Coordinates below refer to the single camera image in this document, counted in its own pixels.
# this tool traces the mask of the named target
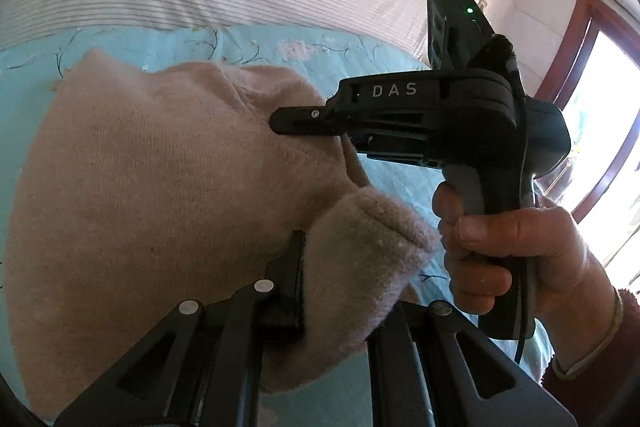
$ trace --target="round bolt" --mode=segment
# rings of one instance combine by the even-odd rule
[[[273,290],[274,286],[273,281],[270,281],[269,279],[260,279],[255,282],[254,290],[260,293],[267,293]]]
[[[200,305],[196,301],[182,301],[178,309],[182,315],[193,315]]]
[[[446,315],[449,315],[453,311],[451,304],[447,301],[433,301],[429,304],[429,308],[435,315],[440,317],[446,317]]]

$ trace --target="brown door frame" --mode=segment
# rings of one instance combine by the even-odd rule
[[[564,109],[580,81],[599,32],[607,34],[640,68],[640,35],[602,0],[576,0],[556,58],[551,63],[536,98]],[[572,212],[580,223],[618,175],[640,136],[640,112],[622,147],[584,199]]]

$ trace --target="wrist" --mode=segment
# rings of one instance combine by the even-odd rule
[[[616,290],[598,263],[590,277],[559,299],[541,317],[563,370],[594,351],[609,335],[616,313]]]

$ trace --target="window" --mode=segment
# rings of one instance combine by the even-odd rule
[[[612,282],[640,291],[640,36],[601,0],[577,0],[536,93],[564,114],[569,156],[538,180],[571,211]]]

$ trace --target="human hand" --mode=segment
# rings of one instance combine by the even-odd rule
[[[484,263],[472,252],[536,257],[535,314],[549,333],[561,367],[570,367],[606,338],[615,313],[615,290],[564,208],[546,200],[543,208],[464,216],[462,200],[442,183],[433,196],[433,212],[441,218],[445,268],[462,311],[491,311],[495,298],[511,286],[507,269]]]

